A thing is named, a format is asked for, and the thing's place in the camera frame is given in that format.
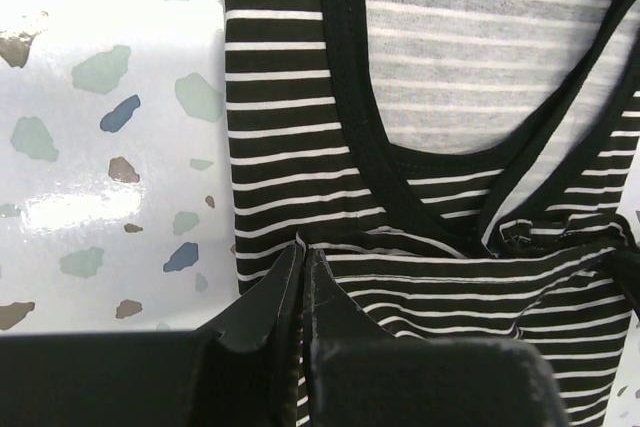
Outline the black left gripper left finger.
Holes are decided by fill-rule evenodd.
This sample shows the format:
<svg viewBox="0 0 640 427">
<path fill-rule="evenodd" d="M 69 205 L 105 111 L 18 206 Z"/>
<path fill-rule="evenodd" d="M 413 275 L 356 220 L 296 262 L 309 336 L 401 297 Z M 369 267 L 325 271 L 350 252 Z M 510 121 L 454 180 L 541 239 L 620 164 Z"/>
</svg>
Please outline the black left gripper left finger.
<svg viewBox="0 0 640 427">
<path fill-rule="evenodd" d="M 293 426 L 297 419 L 302 267 L 291 244 L 267 274 L 196 330 L 189 426 Z"/>
</svg>

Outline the black white striped tank top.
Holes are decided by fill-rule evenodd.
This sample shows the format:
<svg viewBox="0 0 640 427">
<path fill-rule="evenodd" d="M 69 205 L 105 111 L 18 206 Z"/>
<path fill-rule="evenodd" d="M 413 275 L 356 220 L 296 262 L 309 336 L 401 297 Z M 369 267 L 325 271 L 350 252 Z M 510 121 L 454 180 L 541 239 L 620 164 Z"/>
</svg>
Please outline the black white striped tank top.
<svg viewBox="0 0 640 427">
<path fill-rule="evenodd" d="M 297 244 L 399 338 L 511 337 L 600 426 L 639 250 L 639 0 L 225 0 L 239 289 Z"/>
</svg>

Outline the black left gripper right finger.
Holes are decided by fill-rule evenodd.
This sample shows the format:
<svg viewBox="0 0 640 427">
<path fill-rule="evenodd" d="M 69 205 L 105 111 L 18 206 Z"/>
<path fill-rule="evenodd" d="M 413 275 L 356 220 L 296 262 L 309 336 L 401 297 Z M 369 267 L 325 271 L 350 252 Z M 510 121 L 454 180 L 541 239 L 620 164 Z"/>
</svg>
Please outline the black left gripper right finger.
<svg viewBox="0 0 640 427">
<path fill-rule="evenodd" d="M 398 345 L 337 284 L 319 250 L 307 259 L 303 307 L 311 424 L 398 426 Z"/>
</svg>

